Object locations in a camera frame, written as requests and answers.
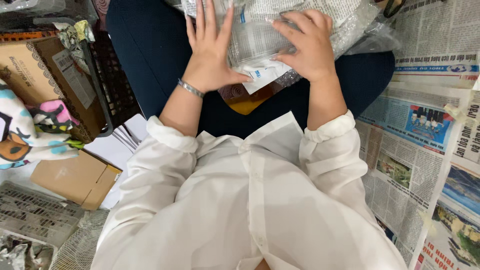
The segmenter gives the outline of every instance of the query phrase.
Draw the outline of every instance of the rolled-up sleeve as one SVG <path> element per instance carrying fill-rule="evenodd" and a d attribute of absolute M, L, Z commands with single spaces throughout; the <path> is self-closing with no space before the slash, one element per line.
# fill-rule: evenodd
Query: rolled-up sleeve
<path fill-rule="evenodd" d="M 361 181 L 367 164 L 359 158 L 360 137 L 350 110 L 315 131 L 305 129 L 300 164 L 313 184 L 332 199 L 352 208 L 376 227 L 365 203 Z"/>
<path fill-rule="evenodd" d="M 129 178 L 120 186 L 120 200 L 107 218 L 92 269 L 110 269 L 129 240 L 174 202 L 195 167 L 194 137 L 164 126 L 155 116 L 147 131 L 149 136 L 127 163 Z"/>

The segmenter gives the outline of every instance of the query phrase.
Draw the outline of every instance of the navy blue pants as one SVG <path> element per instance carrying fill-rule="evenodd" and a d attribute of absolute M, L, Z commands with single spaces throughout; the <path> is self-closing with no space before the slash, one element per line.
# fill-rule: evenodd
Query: navy blue pants
<path fill-rule="evenodd" d="M 107 28 L 145 117 L 160 115 L 192 54 L 183 14 L 163 0 L 111 0 Z M 355 117 L 385 89 L 394 65 L 392 52 L 342 56 L 335 62 L 345 102 Z M 232 110 L 217 91 L 209 92 L 204 98 L 199 132 L 245 138 L 289 111 L 304 129 L 309 91 L 309 82 L 302 79 L 249 115 Z"/>

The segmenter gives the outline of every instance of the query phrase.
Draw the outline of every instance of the bracelet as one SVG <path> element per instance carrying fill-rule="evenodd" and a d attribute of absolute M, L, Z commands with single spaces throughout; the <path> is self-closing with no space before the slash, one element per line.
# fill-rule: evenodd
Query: bracelet
<path fill-rule="evenodd" d="M 179 85 L 181 87 L 183 87 L 185 90 L 189 91 L 190 93 L 196 95 L 197 97 L 200 97 L 200 98 L 204 98 L 205 97 L 205 94 L 198 91 L 197 89 L 195 89 L 193 86 L 191 86 L 190 84 L 182 81 L 181 79 L 179 79 Z"/>

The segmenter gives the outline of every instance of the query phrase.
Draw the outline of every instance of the white label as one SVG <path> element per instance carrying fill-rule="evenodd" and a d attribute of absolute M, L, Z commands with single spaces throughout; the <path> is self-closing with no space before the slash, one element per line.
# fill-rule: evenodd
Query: white label
<path fill-rule="evenodd" d="M 52 59 L 82 105 L 85 109 L 88 109 L 95 99 L 96 93 L 86 78 L 86 75 L 76 69 L 73 58 L 70 56 L 67 49 L 55 54 L 52 56 Z"/>

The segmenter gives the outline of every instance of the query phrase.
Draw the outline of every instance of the white button-up shirt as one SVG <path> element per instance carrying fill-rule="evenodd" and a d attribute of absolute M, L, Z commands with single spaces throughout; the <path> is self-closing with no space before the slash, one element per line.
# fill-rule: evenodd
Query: white button-up shirt
<path fill-rule="evenodd" d="M 242 140 L 147 123 L 93 270 L 404 270 L 365 204 L 350 111 L 305 130 L 291 112 Z"/>

